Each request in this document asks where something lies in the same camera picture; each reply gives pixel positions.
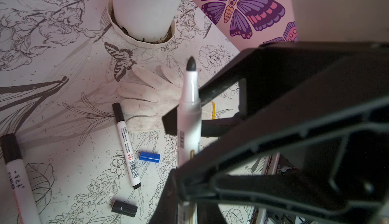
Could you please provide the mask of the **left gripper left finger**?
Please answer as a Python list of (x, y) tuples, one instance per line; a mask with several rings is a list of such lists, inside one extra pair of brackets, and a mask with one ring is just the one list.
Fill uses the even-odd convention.
[(172, 169), (149, 224), (177, 224), (177, 210), (178, 188), (176, 169)]

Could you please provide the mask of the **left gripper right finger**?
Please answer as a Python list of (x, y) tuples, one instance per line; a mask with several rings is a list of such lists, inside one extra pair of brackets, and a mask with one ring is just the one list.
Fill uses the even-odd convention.
[(197, 203), (197, 219), (198, 224), (227, 224), (216, 203)]

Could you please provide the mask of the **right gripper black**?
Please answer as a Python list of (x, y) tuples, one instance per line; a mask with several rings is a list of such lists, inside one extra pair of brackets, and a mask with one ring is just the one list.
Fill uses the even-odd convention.
[(376, 223), (389, 200), (389, 45), (279, 42), (277, 82), (294, 127), (276, 178), (273, 215)]

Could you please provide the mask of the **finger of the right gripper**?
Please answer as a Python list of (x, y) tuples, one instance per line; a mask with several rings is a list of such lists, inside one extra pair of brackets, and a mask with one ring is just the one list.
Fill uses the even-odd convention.
[(331, 224), (376, 220), (389, 198), (388, 105), (274, 130), (248, 123), (177, 170), (182, 200), (258, 205)]
[(292, 89), (286, 84), (286, 70), (292, 64), (290, 42), (270, 42), (234, 57), (217, 51), (201, 53), (187, 64), (216, 70), (199, 89), (202, 136), (219, 137), (247, 120), (254, 131), (284, 127), (290, 120), (292, 103), (285, 95)]

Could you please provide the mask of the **white marker pen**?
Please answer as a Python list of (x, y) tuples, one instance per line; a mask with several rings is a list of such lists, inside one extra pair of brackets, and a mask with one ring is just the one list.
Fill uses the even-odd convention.
[(39, 224), (39, 212), (32, 193), (28, 175), (16, 136), (1, 137), (1, 147), (21, 224)]
[(129, 172), (130, 183), (133, 189), (141, 187), (141, 179), (138, 172), (137, 162), (129, 137), (129, 132), (125, 122), (124, 114), (120, 103), (112, 104), (113, 113), (115, 116), (116, 126), (119, 132), (121, 145), (124, 151), (124, 157)]
[(187, 61), (182, 93), (177, 108), (178, 167), (198, 154), (202, 130), (202, 108), (198, 89), (198, 72), (193, 57)]

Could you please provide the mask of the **black pen cap lone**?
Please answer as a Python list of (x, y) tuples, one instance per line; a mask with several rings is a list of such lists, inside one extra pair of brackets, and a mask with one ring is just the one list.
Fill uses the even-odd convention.
[(116, 200), (112, 205), (111, 211), (117, 214), (134, 218), (137, 214), (138, 207), (129, 203)]

